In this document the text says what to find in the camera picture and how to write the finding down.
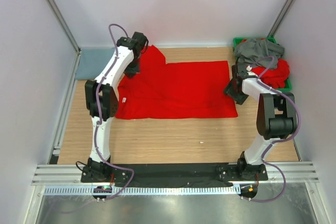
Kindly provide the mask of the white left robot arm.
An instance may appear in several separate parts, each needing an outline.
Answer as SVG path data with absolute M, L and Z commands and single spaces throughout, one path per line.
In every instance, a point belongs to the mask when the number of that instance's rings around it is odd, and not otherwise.
M 131 38 L 121 37 L 104 69 L 94 80 L 85 83 L 86 108 L 91 116 L 93 136 L 90 156 L 82 168 L 83 183 L 108 182 L 112 176 L 109 139 L 119 106 L 115 92 L 123 74 L 132 77 L 139 72 L 139 59 L 148 42 L 140 32 L 135 32 Z

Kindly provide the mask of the red t shirt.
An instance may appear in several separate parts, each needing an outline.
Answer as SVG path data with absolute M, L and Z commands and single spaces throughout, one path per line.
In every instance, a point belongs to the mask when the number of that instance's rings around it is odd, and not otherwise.
M 224 94 L 230 81 L 228 62 L 167 63 L 150 46 L 140 58 L 140 73 L 118 86 L 117 119 L 236 118 L 235 102 Z

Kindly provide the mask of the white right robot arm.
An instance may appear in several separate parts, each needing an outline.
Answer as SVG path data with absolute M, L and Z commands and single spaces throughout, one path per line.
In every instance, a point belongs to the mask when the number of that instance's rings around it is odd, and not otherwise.
M 232 74 L 224 93 L 239 105 L 248 97 L 258 101 L 258 134 L 251 146 L 241 153 L 236 165 L 223 168 L 223 175 L 228 176 L 226 180 L 266 180 L 265 158 L 268 153 L 298 129 L 295 99 L 290 92 L 282 93 L 264 84 L 244 63 L 236 62 Z

